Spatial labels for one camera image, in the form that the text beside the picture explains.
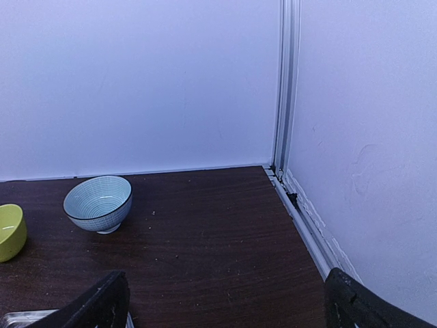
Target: ceramic bowl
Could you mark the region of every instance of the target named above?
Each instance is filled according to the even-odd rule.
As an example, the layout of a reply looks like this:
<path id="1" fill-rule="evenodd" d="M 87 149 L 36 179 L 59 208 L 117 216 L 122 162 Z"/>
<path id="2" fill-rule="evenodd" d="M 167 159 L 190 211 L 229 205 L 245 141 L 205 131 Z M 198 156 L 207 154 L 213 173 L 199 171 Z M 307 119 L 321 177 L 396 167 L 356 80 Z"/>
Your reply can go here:
<path id="1" fill-rule="evenodd" d="M 99 176 L 82 182 L 64 200 L 64 210 L 76 226 L 99 234 L 116 231 L 131 206 L 132 187 L 119 176 Z"/>
<path id="2" fill-rule="evenodd" d="M 18 254 L 26 238 L 27 228 L 21 207 L 15 204 L 0 206 L 0 262 Z"/>

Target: wooden tabletop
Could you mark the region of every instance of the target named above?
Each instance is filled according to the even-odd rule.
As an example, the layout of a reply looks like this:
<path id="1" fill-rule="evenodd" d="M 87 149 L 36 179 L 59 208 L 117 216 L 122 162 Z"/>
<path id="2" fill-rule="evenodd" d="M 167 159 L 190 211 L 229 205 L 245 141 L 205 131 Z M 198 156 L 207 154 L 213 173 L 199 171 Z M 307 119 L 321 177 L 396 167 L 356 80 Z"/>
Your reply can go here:
<path id="1" fill-rule="evenodd" d="M 99 235 L 62 202 L 83 179 L 0 183 L 28 240 L 0 264 L 0 316 L 60 308 L 114 269 L 139 327 L 324 327 L 323 285 L 261 167 L 126 176 L 132 210 Z"/>

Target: black object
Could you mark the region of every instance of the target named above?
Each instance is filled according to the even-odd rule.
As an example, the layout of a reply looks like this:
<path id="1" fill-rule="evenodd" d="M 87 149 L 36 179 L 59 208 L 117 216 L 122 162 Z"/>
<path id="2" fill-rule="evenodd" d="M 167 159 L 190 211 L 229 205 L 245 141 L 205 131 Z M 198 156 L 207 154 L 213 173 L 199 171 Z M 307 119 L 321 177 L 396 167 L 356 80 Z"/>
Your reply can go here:
<path id="1" fill-rule="evenodd" d="M 293 204 L 293 206 L 294 206 L 294 208 L 296 210 L 300 210 L 299 209 L 299 204 L 298 204 L 298 194 L 297 193 L 290 193 L 290 194 L 288 194 L 288 199 Z"/>
<path id="2" fill-rule="evenodd" d="M 113 271 L 72 303 L 28 328 L 124 328 L 129 296 L 124 272 Z"/>
<path id="3" fill-rule="evenodd" d="M 338 268 L 325 281 L 328 328 L 436 328 L 387 303 Z"/>

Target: metal tray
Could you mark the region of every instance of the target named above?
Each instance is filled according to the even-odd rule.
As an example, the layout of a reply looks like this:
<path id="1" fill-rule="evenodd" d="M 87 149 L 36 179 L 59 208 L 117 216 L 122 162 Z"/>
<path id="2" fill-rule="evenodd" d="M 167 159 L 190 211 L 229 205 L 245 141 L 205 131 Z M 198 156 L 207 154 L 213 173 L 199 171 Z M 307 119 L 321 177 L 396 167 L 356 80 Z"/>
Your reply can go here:
<path id="1" fill-rule="evenodd" d="M 0 328 L 23 328 L 38 321 L 56 310 L 11 312 L 0 318 Z M 132 318 L 128 313 L 126 328 L 134 328 Z"/>

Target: white wall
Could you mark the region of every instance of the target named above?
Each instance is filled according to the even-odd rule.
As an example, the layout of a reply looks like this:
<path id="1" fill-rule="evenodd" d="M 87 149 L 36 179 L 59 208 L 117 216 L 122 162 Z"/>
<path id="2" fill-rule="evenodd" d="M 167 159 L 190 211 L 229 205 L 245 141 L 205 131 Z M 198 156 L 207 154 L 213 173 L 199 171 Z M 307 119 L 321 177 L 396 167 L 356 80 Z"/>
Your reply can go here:
<path id="1" fill-rule="evenodd" d="M 0 2 L 0 180 L 268 163 L 279 1 Z"/>
<path id="2" fill-rule="evenodd" d="M 289 168 L 313 219 L 437 324 L 437 3 L 305 0 L 298 63 Z"/>

